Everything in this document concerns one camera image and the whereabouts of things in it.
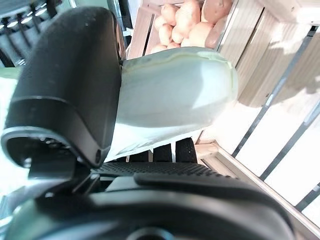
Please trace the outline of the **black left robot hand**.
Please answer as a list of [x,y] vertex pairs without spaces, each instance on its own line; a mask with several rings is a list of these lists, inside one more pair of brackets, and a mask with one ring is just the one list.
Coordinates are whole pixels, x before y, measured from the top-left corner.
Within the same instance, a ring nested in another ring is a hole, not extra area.
[[189,134],[238,94],[232,64],[202,47],[127,60],[114,14],[70,9],[22,68],[1,147],[29,170],[6,240],[293,240],[263,190],[197,163]]

